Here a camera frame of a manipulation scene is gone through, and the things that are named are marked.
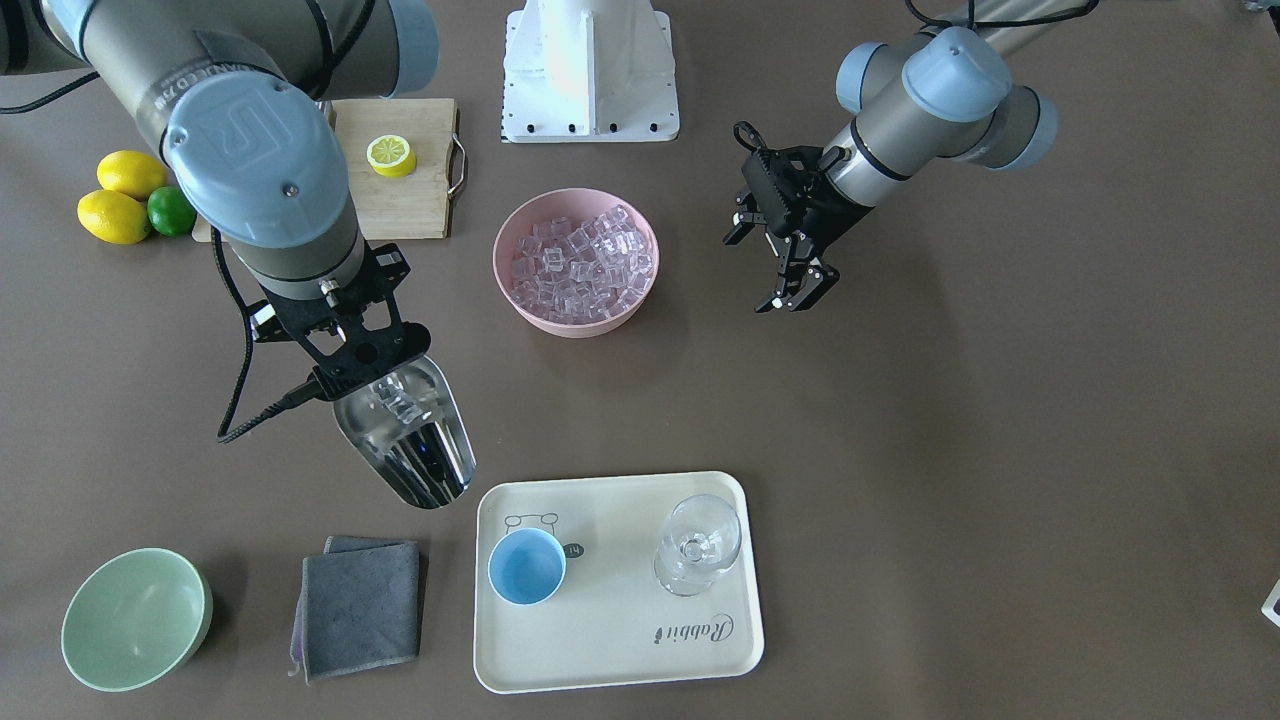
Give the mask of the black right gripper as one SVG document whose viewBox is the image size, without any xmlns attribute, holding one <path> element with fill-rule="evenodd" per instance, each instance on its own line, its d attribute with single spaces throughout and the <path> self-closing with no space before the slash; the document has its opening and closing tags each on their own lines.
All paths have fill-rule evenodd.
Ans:
<svg viewBox="0 0 1280 720">
<path fill-rule="evenodd" d="M 315 361 L 303 383 L 306 398 L 333 402 L 425 354 L 430 332 L 401 319 L 394 291 L 410 273 L 396 243 L 364 247 L 364 260 L 346 286 L 323 291 L 320 299 L 294 300 L 265 290 L 250 306 L 248 329 L 255 342 L 301 345 Z"/>
</svg>

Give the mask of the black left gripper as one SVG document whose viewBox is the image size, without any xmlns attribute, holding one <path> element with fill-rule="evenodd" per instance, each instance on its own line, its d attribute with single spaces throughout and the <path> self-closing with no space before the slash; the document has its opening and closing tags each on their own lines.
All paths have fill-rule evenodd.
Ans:
<svg viewBox="0 0 1280 720">
<path fill-rule="evenodd" d="M 748 150 L 741 168 L 746 184 L 735 197 L 723 243 L 737 245 L 756 227 L 780 241 L 774 252 L 791 263 L 755 313 L 808 310 L 840 281 L 838 269 L 820 260 L 823 254 L 872 211 L 846 199 L 829 178 L 851 152 L 840 146 L 772 149 L 748 122 L 733 126 L 733 137 Z"/>
</svg>

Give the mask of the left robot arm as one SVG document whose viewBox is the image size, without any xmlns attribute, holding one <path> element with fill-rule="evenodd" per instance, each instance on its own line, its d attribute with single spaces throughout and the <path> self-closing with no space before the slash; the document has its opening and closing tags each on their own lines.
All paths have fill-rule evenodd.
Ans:
<svg viewBox="0 0 1280 720">
<path fill-rule="evenodd" d="M 836 96 L 850 122 L 822 146 L 772 149 L 748 122 L 727 245 L 762 229 L 777 260 L 759 311 L 803 311 L 838 282 L 826 250 L 937 158 L 991 170 L 1030 167 L 1052 147 L 1059 111 L 1012 81 L 1006 56 L 1093 1 L 970 1 L 919 14 L 901 44 L 861 44 L 842 60 Z"/>
</svg>

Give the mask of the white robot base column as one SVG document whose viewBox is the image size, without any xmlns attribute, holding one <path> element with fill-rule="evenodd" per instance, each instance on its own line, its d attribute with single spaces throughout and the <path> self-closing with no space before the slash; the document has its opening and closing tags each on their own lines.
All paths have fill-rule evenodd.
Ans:
<svg viewBox="0 0 1280 720">
<path fill-rule="evenodd" d="M 507 15 L 506 143 L 678 137 L 671 19 L 649 1 L 527 1 Z"/>
</svg>

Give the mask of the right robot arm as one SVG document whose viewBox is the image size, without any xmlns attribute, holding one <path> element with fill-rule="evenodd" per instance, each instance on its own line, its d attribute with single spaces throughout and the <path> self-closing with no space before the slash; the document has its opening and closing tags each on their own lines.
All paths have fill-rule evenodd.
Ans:
<svg viewBox="0 0 1280 720">
<path fill-rule="evenodd" d="M 424 1 L 5 1 L 3 73 L 95 70 L 264 291 L 236 300 L 248 342 L 298 343 L 303 398 L 333 401 L 422 356 L 402 322 L 408 265 L 371 249 L 324 101 L 425 88 L 439 31 Z"/>
</svg>

